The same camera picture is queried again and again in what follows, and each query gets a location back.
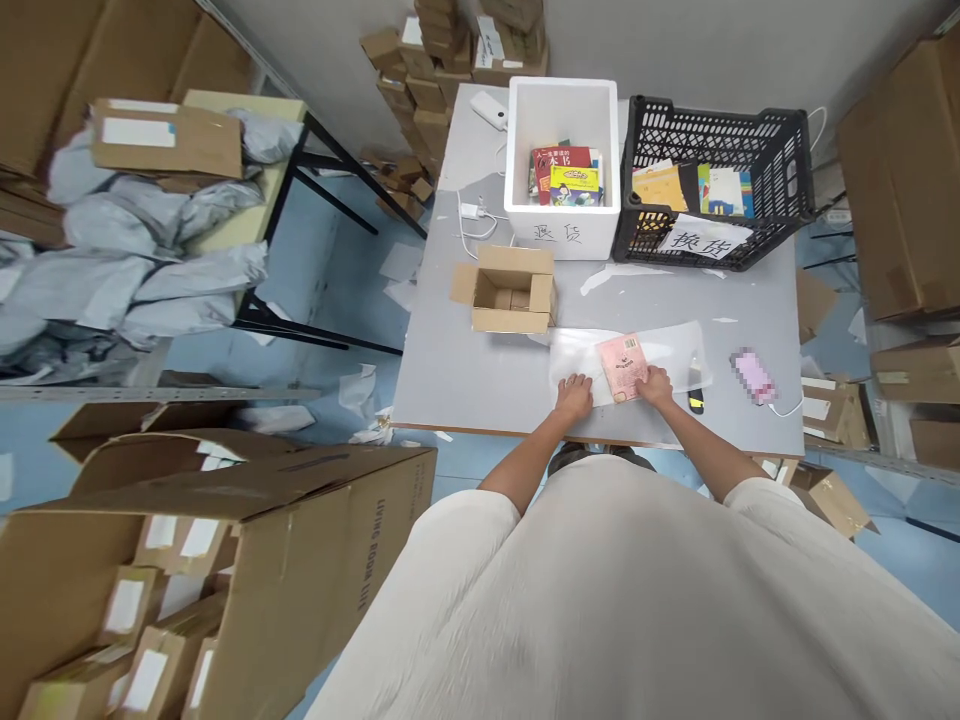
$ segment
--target handwritten sign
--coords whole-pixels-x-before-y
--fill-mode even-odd
[[[682,250],[719,260],[743,245],[751,235],[753,230],[750,228],[680,213],[673,229],[657,249],[660,252]]]

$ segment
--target wall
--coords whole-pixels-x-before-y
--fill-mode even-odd
[[[403,146],[357,40],[398,26],[412,0],[213,0],[356,150]],[[477,8],[476,0],[460,0]],[[616,80],[620,96],[755,113],[827,105],[839,118],[867,78],[943,19],[948,0],[545,0],[550,74]],[[817,132],[819,119],[814,120]]]

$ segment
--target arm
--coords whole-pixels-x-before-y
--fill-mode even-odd
[[[666,370],[651,365],[647,382],[637,381],[637,392],[663,417],[707,488],[723,502],[727,493],[744,480],[767,477],[753,460],[700,424],[673,399]]]
[[[523,515],[557,445],[570,428],[593,410],[591,385],[593,380],[583,375],[571,375],[561,380],[553,412],[490,471],[478,489],[506,495]]]

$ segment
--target person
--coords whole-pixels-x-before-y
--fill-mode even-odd
[[[417,520],[308,720],[960,717],[957,633],[662,369],[637,390],[716,502],[567,447],[530,506],[590,387]]]

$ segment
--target hand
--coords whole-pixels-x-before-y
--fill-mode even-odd
[[[593,410],[593,378],[571,375],[558,386],[557,407],[554,412],[565,415],[571,424],[586,420]]]
[[[647,381],[637,380],[636,386],[640,397],[657,410],[673,402],[673,385],[670,384],[670,376],[663,368],[649,365],[647,367]]]

